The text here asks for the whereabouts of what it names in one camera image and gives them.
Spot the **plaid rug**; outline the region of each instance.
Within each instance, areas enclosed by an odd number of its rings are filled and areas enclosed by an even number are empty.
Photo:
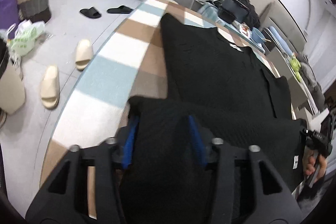
[[[187,25],[217,27],[230,42],[251,46],[259,60],[279,77],[273,64],[233,30],[180,5],[146,0],[110,35],[78,79],[49,142],[40,184],[71,145],[82,148],[98,145],[125,126],[130,96],[166,97],[167,77],[159,25],[165,13]],[[89,168],[91,215],[95,215],[93,172],[94,168]]]

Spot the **clothing label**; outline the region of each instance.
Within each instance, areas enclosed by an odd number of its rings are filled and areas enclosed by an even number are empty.
[[[293,169],[297,168],[297,164],[299,163],[299,156],[294,156],[294,165],[293,165]]]
[[[231,44],[229,43],[229,45],[233,48],[235,48],[236,50],[240,51],[240,52],[243,52],[241,48],[239,48],[236,44]]]

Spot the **beige slide sandal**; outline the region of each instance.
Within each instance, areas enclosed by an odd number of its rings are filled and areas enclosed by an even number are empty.
[[[56,65],[49,66],[41,82],[42,104],[54,109],[59,101],[59,71]]]
[[[78,42],[76,51],[76,68],[84,70],[93,57],[93,48],[89,39]]]

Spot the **slide sandal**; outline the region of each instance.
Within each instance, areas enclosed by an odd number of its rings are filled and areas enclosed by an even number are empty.
[[[119,6],[118,8],[110,8],[107,10],[109,14],[129,14],[133,11],[133,9],[127,6]]]
[[[76,68],[84,70],[93,57],[93,48],[91,41],[83,39],[78,42],[76,51]]]
[[[54,109],[59,101],[59,71],[56,65],[49,66],[41,82],[42,104]]]
[[[95,7],[91,7],[90,9],[82,9],[79,11],[82,15],[85,15],[88,18],[100,18],[101,13],[99,13]]]

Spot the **sneaker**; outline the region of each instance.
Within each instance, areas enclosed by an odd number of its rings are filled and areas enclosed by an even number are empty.
[[[21,80],[23,79],[23,73],[21,70],[21,56],[19,56],[15,51],[9,51],[10,54],[10,59],[13,63],[13,67],[15,69],[15,71],[17,72],[17,74],[19,75],[19,77],[21,78]]]
[[[0,128],[3,126],[3,124],[6,121],[6,117],[7,117],[7,113],[4,112],[1,108],[0,108]]]

